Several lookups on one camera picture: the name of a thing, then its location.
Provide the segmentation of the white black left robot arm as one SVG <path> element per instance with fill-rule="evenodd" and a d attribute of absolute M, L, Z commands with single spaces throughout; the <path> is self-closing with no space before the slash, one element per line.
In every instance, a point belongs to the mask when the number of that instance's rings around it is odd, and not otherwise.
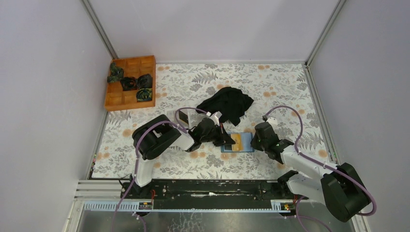
<path fill-rule="evenodd" d="M 137 128 L 132 134 L 137 155 L 132 193 L 139 199 L 149 195 L 154 159 L 171 146 L 192 152 L 202 143 L 212 142 L 216 147 L 234 145 L 235 140 L 219 122 L 220 116 L 220 112 L 207 113 L 197 126 L 191 129 L 180 129 L 177 124 L 162 114 Z"/>

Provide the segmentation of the blue leather card holder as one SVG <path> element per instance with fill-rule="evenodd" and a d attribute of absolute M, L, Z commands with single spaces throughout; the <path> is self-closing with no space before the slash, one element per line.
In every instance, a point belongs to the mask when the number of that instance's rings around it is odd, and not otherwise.
<path fill-rule="evenodd" d="M 251 153 L 255 149 L 251 146 L 251 140 L 253 139 L 253 134 L 251 132 L 241 132 L 241 139 L 243 150 L 242 151 L 232 151 L 231 145 L 225 145 L 221 147 L 221 153 Z"/>

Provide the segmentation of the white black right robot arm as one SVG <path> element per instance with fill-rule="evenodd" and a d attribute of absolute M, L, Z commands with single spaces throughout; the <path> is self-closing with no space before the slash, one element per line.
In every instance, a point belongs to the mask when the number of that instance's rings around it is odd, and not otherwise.
<path fill-rule="evenodd" d="M 289 199 L 293 195 L 308 197 L 325 205 L 341 222 L 347 222 L 371 204 L 371 198 L 352 165 L 327 165 L 311 156 L 301 155 L 293 142 L 279 139 L 268 122 L 257 124 L 255 132 L 251 141 L 254 149 L 292 167 L 291 171 L 278 178 L 277 192 L 281 198 Z"/>

